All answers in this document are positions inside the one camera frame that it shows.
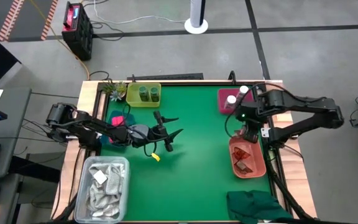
black stand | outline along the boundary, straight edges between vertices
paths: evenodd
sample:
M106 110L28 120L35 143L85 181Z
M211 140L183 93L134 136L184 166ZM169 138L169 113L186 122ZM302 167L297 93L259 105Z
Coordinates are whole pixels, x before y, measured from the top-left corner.
M36 162L31 162L17 156L12 156L11 166L9 167L8 172L53 183L59 183L60 181L60 170Z

clear plastic container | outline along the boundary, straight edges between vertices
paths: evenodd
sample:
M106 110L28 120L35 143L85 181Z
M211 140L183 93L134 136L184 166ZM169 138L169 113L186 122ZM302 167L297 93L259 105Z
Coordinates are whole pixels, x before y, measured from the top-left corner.
M119 201L119 214L114 217L92 217L91 212L86 206L86 196L91 187L93 176L89 172L92 164L99 162L112 162L124 164L125 176L124 184L122 186L122 193ZM85 160L80 188L78 190L77 201L75 203L74 219L78 223L118 223L124 219L127 210L127 199L129 190L129 161L124 157L118 156L91 156Z
M158 96L160 97L158 101L153 102L152 98L149 96L148 101L142 101L139 96L139 88L146 87L148 93L154 87L157 88ZM128 84L127 89L127 103L133 107L159 107L161 102L161 84L159 83L130 83Z

white sticker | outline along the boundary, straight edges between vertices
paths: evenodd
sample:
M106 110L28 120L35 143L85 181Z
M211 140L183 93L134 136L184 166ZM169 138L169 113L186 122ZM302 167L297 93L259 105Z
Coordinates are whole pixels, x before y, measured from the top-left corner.
M99 184L103 184L106 180L107 177L106 175L101 171L97 171L94 175L93 178L99 183Z

pink container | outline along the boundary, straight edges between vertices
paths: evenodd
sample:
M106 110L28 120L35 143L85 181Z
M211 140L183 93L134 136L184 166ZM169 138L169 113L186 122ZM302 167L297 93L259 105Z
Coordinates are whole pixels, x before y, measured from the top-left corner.
M218 108L219 112L222 114L229 114L233 112L233 109L224 109L224 102L226 101L227 97L230 95L237 96L240 88L233 88L233 89L219 89L218 90ZM243 101L252 102L254 97L252 96L252 91L247 93L246 97Z
M241 158L236 157L239 155L239 150L243 151ZM233 137L229 141L229 151L234 175L243 179L265 175L266 166L259 142L251 143L242 138ZM236 165L239 163L247 167L247 172L240 170L240 166Z

green towel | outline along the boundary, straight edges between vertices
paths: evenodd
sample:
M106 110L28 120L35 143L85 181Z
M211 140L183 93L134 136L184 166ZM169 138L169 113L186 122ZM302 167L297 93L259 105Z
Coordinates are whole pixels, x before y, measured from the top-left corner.
M256 224L258 220L275 220L292 218L279 204L277 198L267 192L252 190L250 192L228 192L227 209L230 219L245 224Z

